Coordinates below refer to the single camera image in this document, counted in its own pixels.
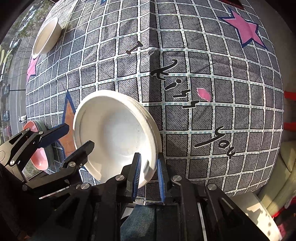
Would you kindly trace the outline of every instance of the red object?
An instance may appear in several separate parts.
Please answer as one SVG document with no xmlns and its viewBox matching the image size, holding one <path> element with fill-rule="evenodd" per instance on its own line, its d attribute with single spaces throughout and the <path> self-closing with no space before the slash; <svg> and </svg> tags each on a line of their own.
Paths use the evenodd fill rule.
<svg viewBox="0 0 296 241">
<path fill-rule="evenodd" d="M 292 198 L 292 201 L 290 203 L 290 205 L 295 204 L 296 203 L 296 197 Z M 280 215 L 280 213 L 285 209 L 285 207 L 282 207 L 276 214 L 274 214 L 272 216 L 272 218 L 276 218 L 278 215 Z"/>
<path fill-rule="evenodd" d="M 6 127 L 6 130 L 7 130 L 7 135 L 8 135 L 9 137 L 11 137 L 11 136 L 12 136 L 11 127 L 10 127 L 10 126 L 7 126 L 7 127 Z"/>
<path fill-rule="evenodd" d="M 27 128 L 30 128 L 31 131 L 34 132 L 39 131 L 34 121 L 27 122 L 24 126 L 24 130 Z M 44 148 L 37 149 L 35 153 L 32 155 L 31 161 L 38 170 L 43 171 L 48 168 L 48 160 Z"/>
<path fill-rule="evenodd" d="M 232 5 L 234 7 L 237 7 L 239 9 L 242 9 L 242 10 L 244 9 L 242 4 L 239 2 L 239 0 L 220 0 L 220 1 L 229 5 Z"/>
<path fill-rule="evenodd" d="M 296 100 L 296 93 L 284 91 L 284 97 L 286 99 Z"/>
<path fill-rule="evenodd" d="M 296 131 L 296 122 L 292 122 L 292 123 L 284 122 L 284 130 Z"/>
<path fill-rule="evenodd" d="M 281 233 L 281 236 L 285 237 L 286 236 L 286 230 L 285 230 L 285 226 L 284 226 L 283 223 L 278 226 L 278 229 L 279 229 L 279 232 Z"/>
</svg>

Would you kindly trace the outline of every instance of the road marking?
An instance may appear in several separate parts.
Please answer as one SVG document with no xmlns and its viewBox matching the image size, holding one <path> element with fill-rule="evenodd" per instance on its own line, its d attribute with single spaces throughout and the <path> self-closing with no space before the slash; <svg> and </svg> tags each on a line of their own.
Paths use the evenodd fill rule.
<svg viewBox="0 0 296 241">
<path fill-rule="evenodd" d="M 18 89 L 21 89 L 21 82 L 22 82 L 22 77 L 20 76 L 20 86 L 19 86 Z M 22 94 L 22 92 L 21 92 L 21 91 L 18 91 L 18 94 L 19 94 L 19 100 L 20 100 L 20 101 L 19 101 L 19 103 L 20 103 L 20 116 L 22 116 L 22 107 L 21 107 L 21 103 L 22 103 L 22 101 L 21 101 L 21 99 L 22 99 L 22 98 L 21 98 L 21 97 L 22 97 L 21 94 Z M 19 123 L 18 120 L 17 120 L 17 126 L 19 126 L 19 125 L 22 127 L 22 130 L 23 130 L 23 126 L 24 126 L 24 125 L 23 125 L 22 123 Z"/>
<path fill-rule="evenodd" d="M 24 57 L 24 55 L 26 54 L 26 52 L 25 52 L 25 50 L 27 49 L 27 47 L 28 47 L 28 45 L 29 45 L 29 41 L 27 41 L 27 45 L 25 46 L 24 45 L 24 52 L 22 53 L 22 56 L 21 56 L 21 58 L 23 58 Z M 21 71 L 23 71 L 23 62 L 24 62 L 24 59 L 21 59 L 21 61 L 20 61 L 20 66 L 19 66 L 19 70 L 18 70 L 18 75 L 17 75 L 17 84 L 16 84 L 16 89 L 18 89 L 17 88 L 17 86 L 18 86 L 18 82 L 20 81 L 21 82 L 21 75 L 20 75 L 20 72 Z M 10 80 L 10 85 L 12 85 L 12 83 L 13 83 L 13 81 L 14 81 L 14 79 L 15 79 L 15 77 L 14 78 L 11 78 L 11 80 Z M 11 101 L 11 93 L 9 93 L 9 109 L 10 109 L 10 101 Z M 13 115 L 16 115 L 16 118 L 10 118 L 10 125 L 12 125 L 13 124 L 13 121 L 16 121 L 16 126 L 17 126 L 17 132 L 19 132 L 19 123 L 18 123 L 18 114 L 17 114 L 17 93 L 15 94 L 15 113 L 12 113 Z"/>
</svg>

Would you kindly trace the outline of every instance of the bowl rim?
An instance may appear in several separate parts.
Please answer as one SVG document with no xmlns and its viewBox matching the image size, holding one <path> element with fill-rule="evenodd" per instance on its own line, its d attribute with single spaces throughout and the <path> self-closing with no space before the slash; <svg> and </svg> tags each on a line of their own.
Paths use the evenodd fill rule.
<svg viewBox="0 0 296 241">
<path fill-rule="evenodd" d="M 148 112 L 148 110 L 146 110 L 144 108 L 144 106 L 141 105 L 140 102 L 136 101 L 134 98 L 126 95 L 125 96 L 128 100 L 132 101 L 133 103 L 135 103 L 137 105 L 137 107 L 140 109 L 140 111 L 145 115 L 147 116 L 148 118 L 151 118 L 151 120 L 154 122 L 154 124 L 150 123 L 150 121 L 148 121 L 150 127 L 152 128 L 153 130 L 153 133 L 155 135 L 155 138 L 156 138 L 156 141 L 157 141 L 157 147 L 158 147 L 158 152 L 162 152 L 162 142 L 161 142 L 161 137 L 160 137 L 160 133 L 159 133 L 159 130 L 158 130 L 158 127 L 155 123 L 155 120 L 153 119 L 153 117 L 151 116 L 151 114 Z"/>
<path fill-rule="evenodd" d="M 45 44 L 43 45 L 43 47 L 41 48 L 41 50 L 37 53 L 37 54 L 34 54 L 34 50 L 35 50 L 35 45 L 37 43 L 37 40 L 38 38 L 41 36 L 43 30 L 45 29 L 45 27 L 50 24 L 51 22 L 55 22 L 55 26 L 53 28 L 53 30 L 51 31 L 48 39 L 46 40 Z M 54 30 L 56 29 L 57 25 L 59 23 L 59 18 L 58 17 L 54 17 L 53 19 L 51 19 L 50 21 L 48 21 L 48 23 L 40 30 L 39 34 L 37 35 L 36 39 L 35 39 L 35 42 L 34 42 L 34 45 L 33 45 L 33 48 L 32 48 L 32 58 L 35 59 L 38 57 L 38 55 L 40 55 L 40 53 L 43 51 L 43 49 L 45 48 L 45 46 L 47 45 L 48 41 L 50 40 Z"/>
<path fill-rule="evenodd" d="M 86 109 L 84 108 L 84 104 L 94 98 L 103 97 L 103 96 L 110 97 L 121 102 L 126 108 L 130 110 L 131 114 L 133 114 L 134 117 L 137 119 L 137 121 L 140 123 L 143 129 L 143 132 L 145 133 L 145 136 L 147 137 L 147 140 L 151 146 L 151 151 L 152 151 L 152 160 L 151 160 L 151 163 L 149 162 L 149 166 L 153 172 L 150 171 L 150 173 L 146 174 L 146 177 L 150 180 L 157 169 L 157 156 L 158 156 L 157 140 L 154 135 L 153 129 L 149 124 L 147 117 L 144 115 L 144 113 L 135 103 L 132 103 L 128 98 L 126 98 L 126 95 L 122 93 L 111 91 L 111 90 L 99 90 L 89 94 L 80 102 L 73 120 L 73 139 L 74 139 L 75 147 L 76 148 L 80 147 L 83 144 L 81 143 L 81 139 L 78 138 L 78 135 L 80 131 L 80 121 L 82 119 L 83 114 L 86 111 Z M 90 172 L 90 174 L 96 173 L 101 175 L 100 171 L 96 170 L 89 161 L 84 166 Z M 144 186 L 149 180 L 144 179 L 143 182 L 139 183 L 139 188 Z"/>
</svg>

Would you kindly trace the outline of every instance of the pink bowl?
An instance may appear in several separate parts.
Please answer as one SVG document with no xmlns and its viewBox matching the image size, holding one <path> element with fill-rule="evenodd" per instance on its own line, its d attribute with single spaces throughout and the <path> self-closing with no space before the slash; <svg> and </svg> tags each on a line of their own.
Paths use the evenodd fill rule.
<svg viewBox="0 0 296 241">
<path fill-rule="evenodd" d="M 30 128 L 31 131 L 37 132 L 38 127 L 36 126 L 34 121 L 29 121 L 25 124 L 24 130 Z M 48 160 L 45 154 L 44 148 L 39 148 L 35 151 L 35 153 L 31 157 L 31 161 L 33 165 L 38 169 L 38 170 L 46 170 L 48 168 Z"/>
</svg>

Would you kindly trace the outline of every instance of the tree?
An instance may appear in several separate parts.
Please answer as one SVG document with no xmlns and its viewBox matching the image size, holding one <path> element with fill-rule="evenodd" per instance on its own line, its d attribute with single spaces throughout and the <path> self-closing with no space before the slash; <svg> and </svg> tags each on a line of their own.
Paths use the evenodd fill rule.
<svg viewBox="0 0 296 241">
<path fill-rule="evenodd" d="M 52 6 L 53 4 L 50 1 L 42 1 L 41 6 L 36 10 L 34 16 L 27 22 L 26 26 L 24 28 L 22 26 L 20 27 L 22 30 L 18 32 L 18 36 L 35 38 Z"/>
</svg>

